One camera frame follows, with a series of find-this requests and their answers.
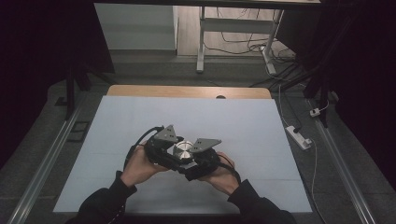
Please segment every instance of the white table surface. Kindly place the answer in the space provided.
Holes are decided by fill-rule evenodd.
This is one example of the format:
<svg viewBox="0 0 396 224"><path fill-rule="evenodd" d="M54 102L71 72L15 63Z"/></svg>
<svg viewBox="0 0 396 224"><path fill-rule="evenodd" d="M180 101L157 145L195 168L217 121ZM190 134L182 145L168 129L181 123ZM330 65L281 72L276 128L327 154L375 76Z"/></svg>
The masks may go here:
<svg viewBox="0 0 396 224"><path fill-rule="evenodd" d="M154 126L173 124L176 134L221 139L215 146L235 161L242 180L259 195L293 213L312 212L274 100L104 96L54 212L77 212L122 170L131 145ZM183 175L159 173L126 204L127 214L235 214L227 196Z"/></svg>

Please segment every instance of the hand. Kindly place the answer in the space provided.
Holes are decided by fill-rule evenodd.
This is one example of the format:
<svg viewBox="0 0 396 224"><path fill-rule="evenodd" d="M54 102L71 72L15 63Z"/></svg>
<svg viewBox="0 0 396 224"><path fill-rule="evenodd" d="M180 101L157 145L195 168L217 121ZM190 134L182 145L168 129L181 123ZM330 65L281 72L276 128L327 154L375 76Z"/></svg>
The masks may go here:
<svg viewBox="0 0 396 224"><path fill-rule="evenodd" d="M129 159L120 179L129 188L133 185L145 182L159 172L167 170L167 168L161 165L155 165L149 162L145 149L139 145L134 150L134 154L131 159Z"/></svg>
<svg viewBox="0 0 396 224"><path fill-rule="evenodd" d="M235 163L230 158L228 158L226 154L218 152L218 155L220 157L220 162L226 165L231 165L233 168L235 168ZM199 178L199 180L206 181L207 183L211 184L215 189L227 195L231 195L233 191L239 187L238 181L236 180L235 176L233 176L233 174L229 170L222 167L218 167L218 169L212 174L203 176Z"/></svg>

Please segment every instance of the dark background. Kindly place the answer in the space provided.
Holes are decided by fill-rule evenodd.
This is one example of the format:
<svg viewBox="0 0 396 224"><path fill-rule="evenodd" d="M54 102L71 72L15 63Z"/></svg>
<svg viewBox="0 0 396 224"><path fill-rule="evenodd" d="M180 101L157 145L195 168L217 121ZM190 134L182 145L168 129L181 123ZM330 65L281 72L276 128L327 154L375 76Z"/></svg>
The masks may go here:
<svg viewBox="0 0 396 224"><path fill-rule="evenodd" d="M297 52L307 69L318 62L349 13L337 10L285 14L278 38ZM396 189L392 130L396 123L395 21L389 4L365 1L326 71L331 74L332 91L339 96L336 108L341 119ZM308 22L310 29L296 29ZM3 166L39 115L48 87L63 80L71 66L88 64L102 72L114 70L93 3L2 1L0 30ZM282 39L282 32L283 36L296 36L296 42Z"/></svg>
<svg viewBox="0 0 396 224"><path fill-rule="evenodd" d="M2 1L0 30L2 167L40 114L49 86L71 67L114 69L93 3Z"/></svg>

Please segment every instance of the black jacket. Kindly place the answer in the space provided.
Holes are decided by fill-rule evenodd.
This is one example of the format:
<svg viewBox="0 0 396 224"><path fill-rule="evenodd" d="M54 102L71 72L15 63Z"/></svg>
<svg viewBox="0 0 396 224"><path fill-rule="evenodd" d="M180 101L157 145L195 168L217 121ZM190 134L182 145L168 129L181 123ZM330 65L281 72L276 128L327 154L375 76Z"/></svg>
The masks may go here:
<svg viewBox="0 0 396 224"><path fill-rule="evenodd" d="M78 210L78 214L66 224L86 223L123 223L125 203L137 189L127 188L120 180L121 172L117 171L116 179L109 189L99 189L88 197ZM230 195L228 202L235 204L241 212L243 223L296 223L288 211L280 210L266 198L260 198L248 180L242 182Z"/></svg>

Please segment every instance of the electrical outlet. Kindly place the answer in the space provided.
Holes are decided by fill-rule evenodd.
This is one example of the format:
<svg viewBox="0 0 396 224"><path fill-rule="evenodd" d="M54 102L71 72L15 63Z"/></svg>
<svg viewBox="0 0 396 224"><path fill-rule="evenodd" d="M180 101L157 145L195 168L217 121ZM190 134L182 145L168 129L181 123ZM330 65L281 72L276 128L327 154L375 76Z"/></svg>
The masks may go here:
<svg viewBox="0 0 396 224"><path fill-rule="evenodd" d="M298 144L298 146L302 150L306 150L311 147L311 140L309 138L305 139L300 133L295 133L294 132L294 127L289 126L286 128L286 131L288 131L288 134L294 139L294 141Z"/></svg>

